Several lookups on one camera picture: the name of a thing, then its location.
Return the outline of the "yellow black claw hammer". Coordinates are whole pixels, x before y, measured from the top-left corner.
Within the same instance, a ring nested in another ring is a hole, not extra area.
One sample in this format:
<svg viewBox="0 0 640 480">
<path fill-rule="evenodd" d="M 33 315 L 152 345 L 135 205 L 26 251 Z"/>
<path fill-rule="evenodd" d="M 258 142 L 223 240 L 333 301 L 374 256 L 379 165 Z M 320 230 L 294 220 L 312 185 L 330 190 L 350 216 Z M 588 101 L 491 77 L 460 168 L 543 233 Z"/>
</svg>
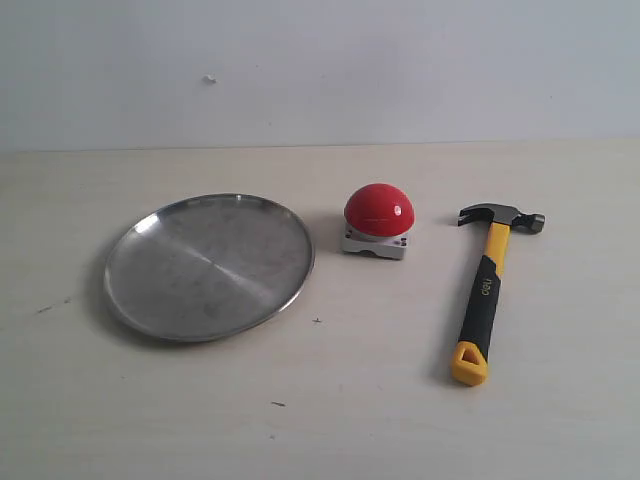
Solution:
<svg viewBox="0 0 640 480">
<path fill-rule="evenodd" d="M 475 222 L 489 224 L 487 242 L 451 359 L 452 377 L 467 386 L 478 386 L 489 376 L 488 353 L 511 232 L 538 234 L 546 217 L 494 203 L 472 205 L 459 212 L 460 226 Z"/>
</svg>

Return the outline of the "red dome push button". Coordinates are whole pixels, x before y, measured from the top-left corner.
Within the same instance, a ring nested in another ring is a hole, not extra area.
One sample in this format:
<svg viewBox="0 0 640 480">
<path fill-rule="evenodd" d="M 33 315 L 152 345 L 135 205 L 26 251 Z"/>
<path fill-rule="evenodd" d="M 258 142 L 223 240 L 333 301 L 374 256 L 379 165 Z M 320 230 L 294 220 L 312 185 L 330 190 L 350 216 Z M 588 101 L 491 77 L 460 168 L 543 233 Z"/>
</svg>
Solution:
<svg viewBox="0 0 640 480">
<path fill-rule="evenodd" d="M 343 213 L 343 252 L 404 259 L 415 212 L 402 190 L 386 183 L 365 185 L 351 195 Z"/>
</svg>

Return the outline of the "round stainless steel plate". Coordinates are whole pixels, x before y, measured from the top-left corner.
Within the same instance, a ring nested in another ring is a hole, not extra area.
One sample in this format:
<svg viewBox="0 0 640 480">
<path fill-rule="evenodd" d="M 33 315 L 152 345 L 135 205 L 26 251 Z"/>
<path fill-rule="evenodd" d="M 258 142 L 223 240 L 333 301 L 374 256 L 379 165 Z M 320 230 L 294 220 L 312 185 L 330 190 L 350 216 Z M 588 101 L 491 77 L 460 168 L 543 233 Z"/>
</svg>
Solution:
<svg viewBox="0 0 640 480">
<path fill-rule="evenodd" d="M 272 200 L 217 193 L 166 205 L 106 258 L 113 316 L 144 336 L 202 343 L 254 328 L 291 305 L 315 261 L 302 219 Z"/>
</svg>

